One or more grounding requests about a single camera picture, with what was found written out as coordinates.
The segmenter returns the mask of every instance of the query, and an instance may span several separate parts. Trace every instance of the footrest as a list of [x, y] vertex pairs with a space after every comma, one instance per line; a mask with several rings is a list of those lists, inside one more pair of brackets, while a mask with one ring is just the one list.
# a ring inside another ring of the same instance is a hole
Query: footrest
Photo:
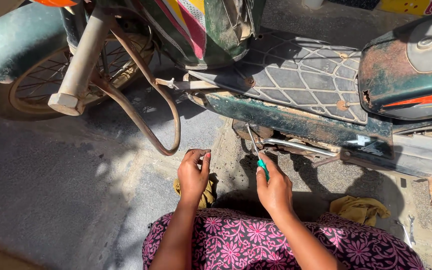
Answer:
[[354, 48], [261, 27], [243, 59], [189, 74], [249, 97], [366, 124], [357, 84], [360, 57]]

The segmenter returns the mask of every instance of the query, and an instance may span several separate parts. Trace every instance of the green screwdriver handle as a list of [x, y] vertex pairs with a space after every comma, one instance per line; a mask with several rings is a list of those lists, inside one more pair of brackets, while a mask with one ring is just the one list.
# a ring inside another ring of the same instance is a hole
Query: green screwdriver handle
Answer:
[[269, 181], [269, 172], [266, 168], [266, 163], [262, 159], [260, 159], [258, 160], [258, 166], [264, 170], [264, 174], [266, 175], [266, 181]]

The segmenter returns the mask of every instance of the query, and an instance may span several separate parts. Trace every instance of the motorcycle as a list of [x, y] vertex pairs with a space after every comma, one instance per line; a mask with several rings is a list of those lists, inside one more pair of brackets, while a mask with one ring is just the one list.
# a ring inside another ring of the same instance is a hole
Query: motorcycle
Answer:
[[[80, 115], [112, 98], [172, 155], [181, 132], [166, 87], [177, 89], [246, 140], [250, 123], [259, 149], [425, 178], [432, 206], [432, 15], [359, 51], [261, 26], [265, 1], [35, 2], [0, 17], [1, 117]], [[186, 75], [155, 78], [155, 51]], [[171, 108], [171, 149], [121, 93], [141, 74]]]

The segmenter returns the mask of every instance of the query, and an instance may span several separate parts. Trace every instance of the pink floral dress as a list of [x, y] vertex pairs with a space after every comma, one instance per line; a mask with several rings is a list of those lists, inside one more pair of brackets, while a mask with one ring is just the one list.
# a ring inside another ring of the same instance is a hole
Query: pink floral dress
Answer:
[[[144, 269], [153, 261], [171, 216], [166, 214], [151, 226], [142, 244]], [[348, 269], [424, 269], [416, 252], [384, 230], [330, 213], [305, 225]], [[300, 269], [286, 237], [272, 220], [218, 208], [196, 213], [192, 265], [198, 270]]]

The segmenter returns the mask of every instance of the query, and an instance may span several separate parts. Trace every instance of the wrench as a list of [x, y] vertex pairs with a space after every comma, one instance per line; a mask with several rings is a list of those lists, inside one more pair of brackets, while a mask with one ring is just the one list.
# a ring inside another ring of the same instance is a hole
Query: wrench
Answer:
[[404, 231], [404, 238], [406, 238], [407, 245], [408, 245], [410, 248], [413, 248], [413, 245], [411, 245], [410, 237], [408, 236], [408, 232], [406, 231], [406, 228], [405, 228], [404, 225], [403, 225], [401, 222], [399, 222], [398, 220], [395, 220], [395, 221], [396, 221], [396, 223], [397, 223], [398, 225], [401, 225], [401, 227], [403, 227], [403, 231]]
[[416, 245], [416, 241], [414, 241], [414, 234], [413, 234], [414, 216], [408, 215], [407, 217], [409, 218], [409, 240], [411, 241], [411, 243], [414, 243]]

